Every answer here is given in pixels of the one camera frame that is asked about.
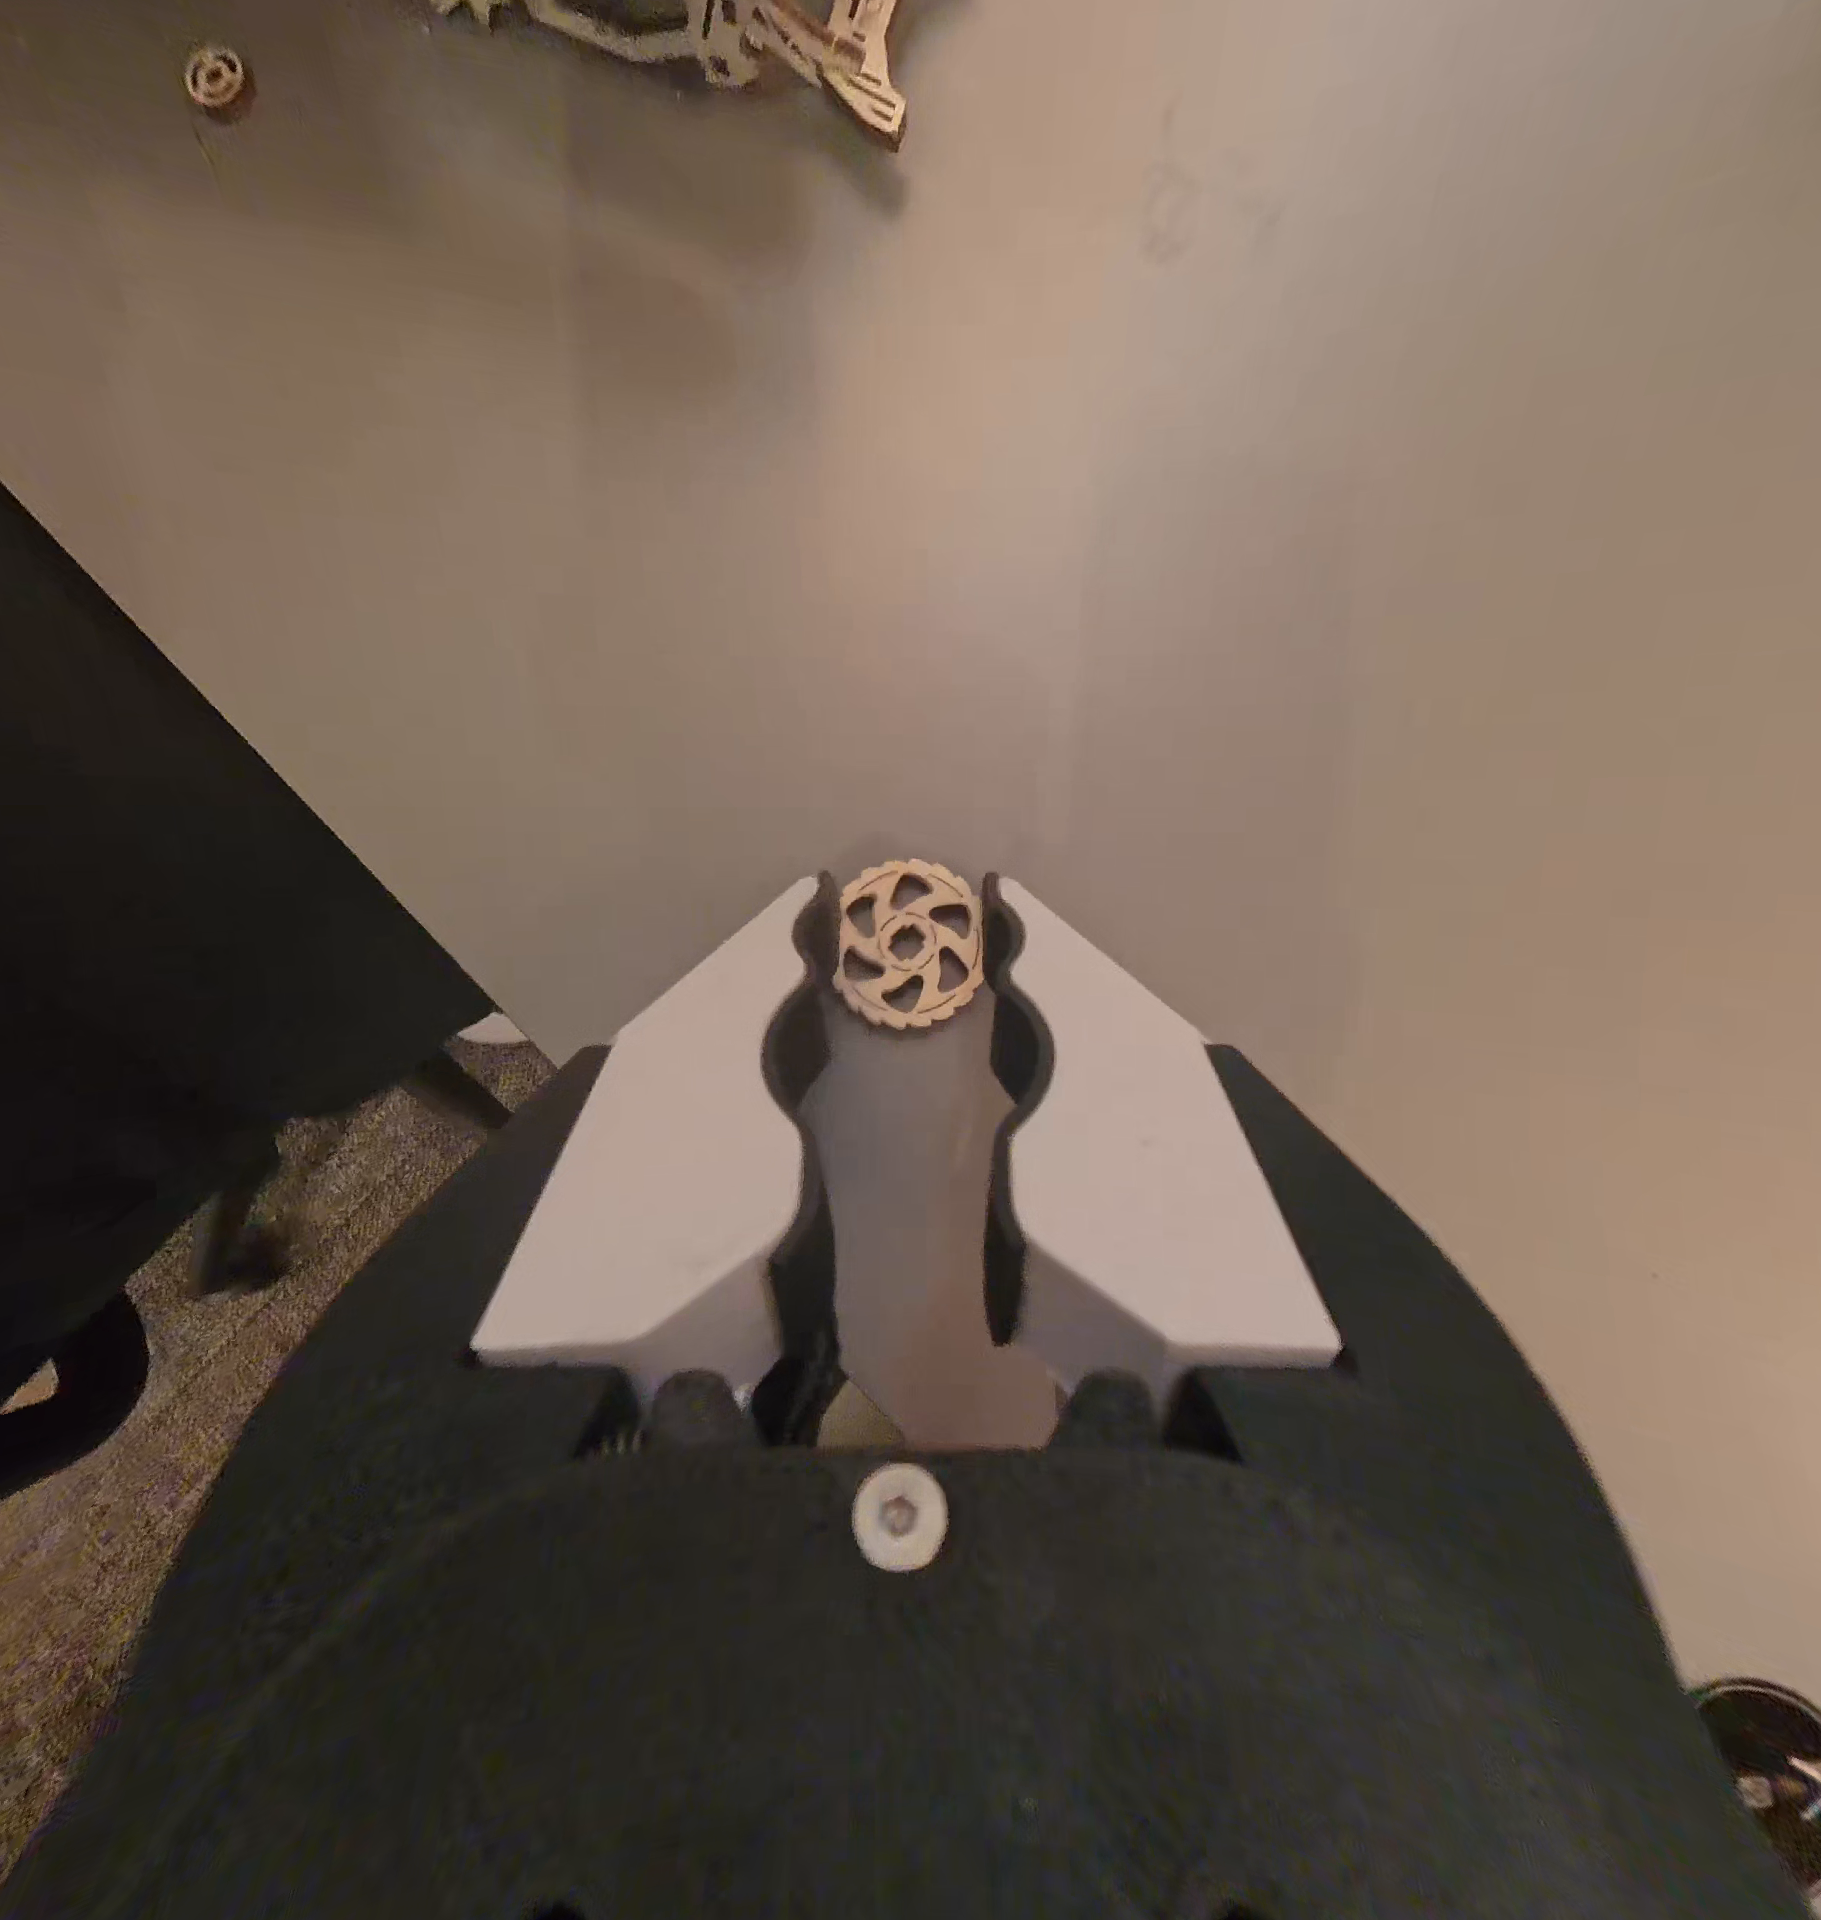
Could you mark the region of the wooden wheel disc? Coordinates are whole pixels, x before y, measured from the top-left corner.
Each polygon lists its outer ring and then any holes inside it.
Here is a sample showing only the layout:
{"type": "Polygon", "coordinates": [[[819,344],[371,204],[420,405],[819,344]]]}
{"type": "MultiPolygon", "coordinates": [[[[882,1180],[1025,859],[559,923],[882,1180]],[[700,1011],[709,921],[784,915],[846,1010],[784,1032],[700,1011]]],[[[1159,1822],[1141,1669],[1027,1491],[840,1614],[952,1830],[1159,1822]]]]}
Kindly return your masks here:
{"type": "Polygon", "coordinates": [[[928,1031],[961,1011],[986,976],[982,909],[942,864],[899,856],[841,886],[834,988],[860,1019],[928,1031]]]}

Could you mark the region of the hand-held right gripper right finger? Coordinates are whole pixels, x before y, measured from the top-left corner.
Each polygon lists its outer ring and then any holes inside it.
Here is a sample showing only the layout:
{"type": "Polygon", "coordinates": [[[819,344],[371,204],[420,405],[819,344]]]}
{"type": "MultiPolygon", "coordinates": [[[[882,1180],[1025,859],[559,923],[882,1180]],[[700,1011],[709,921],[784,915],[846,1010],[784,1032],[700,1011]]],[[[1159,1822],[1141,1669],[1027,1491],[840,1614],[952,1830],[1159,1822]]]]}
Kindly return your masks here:
{"type": "Polygon", "coordinates": [[[988,877],[992,1070],[1008,1110],[982,1237],[992,1342],[1070,1394],[1168,1415],[1210,1369],[1324,1372],[1338,1328],[1202,1032],[1012,877],[988,877]]]}

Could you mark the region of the black swivel chair base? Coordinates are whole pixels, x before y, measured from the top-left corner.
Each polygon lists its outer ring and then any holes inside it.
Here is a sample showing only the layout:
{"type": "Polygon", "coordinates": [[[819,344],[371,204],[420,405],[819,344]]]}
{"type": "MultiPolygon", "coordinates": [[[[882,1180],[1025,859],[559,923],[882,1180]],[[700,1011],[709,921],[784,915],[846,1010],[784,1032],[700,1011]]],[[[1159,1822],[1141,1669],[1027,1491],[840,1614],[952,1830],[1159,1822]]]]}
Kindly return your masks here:
{"type": "Polygon", "coordinates": [[[137,1270],[193,1228],[193,1291],[287,1266],[257,1221],[281,1116],[171,1093],[116,1050],[0,1032],[0,1500],[78,1464],[135,1410],[137,1270]]]}

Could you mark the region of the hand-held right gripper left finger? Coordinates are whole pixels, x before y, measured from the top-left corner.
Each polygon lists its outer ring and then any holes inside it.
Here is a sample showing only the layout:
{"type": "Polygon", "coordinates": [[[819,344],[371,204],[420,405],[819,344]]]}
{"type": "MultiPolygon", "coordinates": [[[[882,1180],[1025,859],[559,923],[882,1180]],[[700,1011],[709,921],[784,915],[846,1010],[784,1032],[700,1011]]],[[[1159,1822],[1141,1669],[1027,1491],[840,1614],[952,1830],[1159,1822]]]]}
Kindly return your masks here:
{"type": "Polygon", "coordinates": [[[840,1388],[836,1235],[801,1111],[829,1063],[836,894],[804,877],[611,1041],[475,1324],[478,1363],[587,1364],[639,1405],[710,1374],[776,1445],[840,1388]]]}

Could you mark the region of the wooden buggy model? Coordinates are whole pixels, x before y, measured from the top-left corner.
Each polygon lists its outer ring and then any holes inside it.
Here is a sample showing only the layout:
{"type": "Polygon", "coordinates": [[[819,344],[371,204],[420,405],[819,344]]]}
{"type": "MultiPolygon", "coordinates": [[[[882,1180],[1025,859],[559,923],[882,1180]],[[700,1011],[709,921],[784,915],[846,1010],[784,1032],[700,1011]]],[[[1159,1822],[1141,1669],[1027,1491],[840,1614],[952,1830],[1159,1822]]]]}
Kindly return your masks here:
{"type": "Polygon", "coordinates": [[[889,61],[895,1],[515,1],[539,30],[613,60],[674,66],[750,92],[778,70],[841,110],[889,151],[905,100],[889,61]]]}

